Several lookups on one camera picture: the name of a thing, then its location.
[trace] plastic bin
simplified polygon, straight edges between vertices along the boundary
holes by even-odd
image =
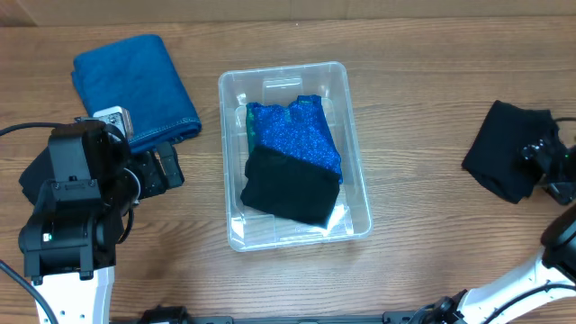
[[[338,62],[229,71],[219,80],[228,240],[237,251],[362,239],[372,230],[346,68]],[[244,206],[248,159],[246,104],[287,106],[298,95],[320,95],[342,157],[340,186],[328,229],[275,217]]]

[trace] tabletop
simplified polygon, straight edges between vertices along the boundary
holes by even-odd
[[[164,39],[203,127],[176,146],[184,186],[142,202],[129,239],[117,247],[113,319],[137,318],[158,304],[235,318],[414,310],[504,275],[537,251],[542,231],[565,209],[541,190],[519,204],[503,202],[461,162],[496,99],[576,115],[576,18],[4,28],[0,128],[84,115],[70,78],[73,58],[143,33]],[[219,76],[332,60],[348,73],[371,236],[232,250]],[[562,129],[567,140],[575,132]],[[0,138],[0,257],[21,274],[17,238],[32,206],[18,177],[49,134],[19,130]],[[37,323],[32,298],[4,274],[0,292],[0,322]],[[568,300],[517,322],[575,320]]]

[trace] navy blue towel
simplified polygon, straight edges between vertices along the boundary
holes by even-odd
[[[90,116],[119,105],[130,112],[132,153],[178,143],[202,125],[157,35],[141,35],[90,50],[74,59],[74,86]]]

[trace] folded fabric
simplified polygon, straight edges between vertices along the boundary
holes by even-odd
[[[340,192],[340,176],[321,166],[254,147],[246,163],[244,205],[275,216],[326,228]]]
[[[500,198],[518,203],[532,193],[543,172],[527,163],[520,150],[551,132],[558,137],[558,126],[550,111],[523,110],[496,101],[464,158],[462,167]]]
[[[94,49],[74,59],[72,80],[90,116],[119,105],[130,112],[132,153],[190,139],[200,119],[176,73],[164,42],[141,35]]]
[[[342,180],[341,157],[319,96],[299,95],[287,108],[278,104],[249,103],[246,120],[250,152],[256,146],[274,149],[333,171]]]

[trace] wire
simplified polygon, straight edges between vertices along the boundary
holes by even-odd
[[[51,324],[58,324],[56,320],[56,315],[52,311],[52,308],[48,305],[44,297],[36,290],[36,288],[32,287],[26,279],[22,278],[18,273],[16,273],[9,265],[7,265],[3,260],[0,259],[0,269],[2,269],[8,276],[14,279],[26,292],[28,292],[36,302],[42,307],[46,316],[48,316],[48,320]]]
[[[576,122],[576,117],[561,117],[556,118],[555,122]]]
[[[126,223],[126,229],[122,233],[122,236],[118,238],[116,244],[122,244],[128,238],[130,231],[132,230],[132,225],[134,225],[134,210],[130,208],[128,209],[128,222]]]
[[[408,323],[406,323],[406,324],[415,324],[414,319],[415,319],[416,317],[418,317],[421,312],[424,312],[424,311],[427,311],[427,310],[433,309],[433,308],[434,308],[434,304],[429,304],[429,305],[426,305],[426,306],[422,306],[419,310],[416,310],[416,311],[414,312],[414,315],[412,315],[412,318],[411,318],[411,319],[408,321]]]
[[[58,122],[25,122],[18,125],[13,125],[10,127],[6,127],[3,130],[0,130],[0,136],[6,135],[11,131],[18,131],[32,127],[49,127],[49,128],[57,128],[63,126],[64,124]]]
[[[573,290],[576,292],[576,287],[572,286],[572,285],[568,285],[568,284],[561,284],[561,283],[550,283],[550,284],[545,284],[541,287],[535,288],[531,291],[527,291],[522,293],[521,295],[517,296],[516,298],[514,298],[513,300],[507,302],[504,304],[504,306],[500,307],[499,309],[495,310],[487,319],[486,321],[484,321],[483,324],[489,324],[491,321],[495,320],[498,316],[500,316],[501,313],[503,313],[505,310],[507,310],[508,308],[510,308],[512,305],[514,305],[517,302],[520,302],[522,300],[524,300],[525,298],[528,298],[530,296],[532,296],[533,294],[536,293],[541,293],[541,292],[548,292],[548,290],[550,289],[558,289],[558,288],[562,288],[562,289],[569,289],[569,290]]]

